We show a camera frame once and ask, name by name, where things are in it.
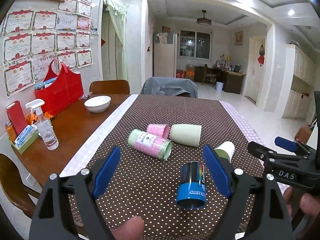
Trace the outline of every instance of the sheer curtain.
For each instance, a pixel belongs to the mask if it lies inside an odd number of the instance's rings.
[[[125,20],[127,16],[127,6],[113,0],[104,0],[104,4],[108,6],[107,9],[110,13],[113,26],[115,28],[119,41],[122,44],[122,78],[127,80],[127,66],[125,61]]]

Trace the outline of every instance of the blue gripper pad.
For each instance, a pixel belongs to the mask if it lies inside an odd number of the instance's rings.
[[[275,139],[275,145],[277,145],[278,147],[281,147],[282,149],[285,149],[289,152],[298,151],[298,146],[295,142],[289,141],[289,140],[284,139],[282,137],[277,137]]]
[[[208,145],[203,147],[203,158],[220,194],[224,195],[226,198],[229,198],[232,195],[229,188],[230,178],[223,169],[217,154],[214,154]]]
[[[106,192],[113,173],[115,172],[120,161],[120,152],[121,150],[119,147],[113,148],[113,151],[109,154],[106,162],[104,163],[98,174],[95,176],[92,191],[92,197],[94,199],[99,198],[100,195]]]

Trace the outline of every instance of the trash can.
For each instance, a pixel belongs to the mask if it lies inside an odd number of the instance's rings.
[[[222,91],[223,83],[222,82],[216,82],[216,90]]]

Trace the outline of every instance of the doorway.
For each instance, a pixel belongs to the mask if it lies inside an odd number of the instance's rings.
[[[116,34],[110,14],[103,6],[101,21],[101,61],[103,80],[122,79],[122,45]]]
[[[248,70],[246,77],[246,96],[248,96],[253,101],[254,104],[257,103],[259,93],[261,90],[262,78],[264,73],[265,64],[260,64],[258,58],[265,51],[266,38],[263,36],[250,37],[249,41],[249,60],[248,60]]]

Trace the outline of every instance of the white spray nozzle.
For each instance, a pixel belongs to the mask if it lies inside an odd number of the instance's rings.
[[[41,106],[43,105],[44,105],[44,101],[42,99],[36,99],[29,103],[26,103],[26,108],[29,107],[31,109],[31,112],[32,112],[32,109],[34,109],[36,111],[36,115],[40,115],[42,114]]]

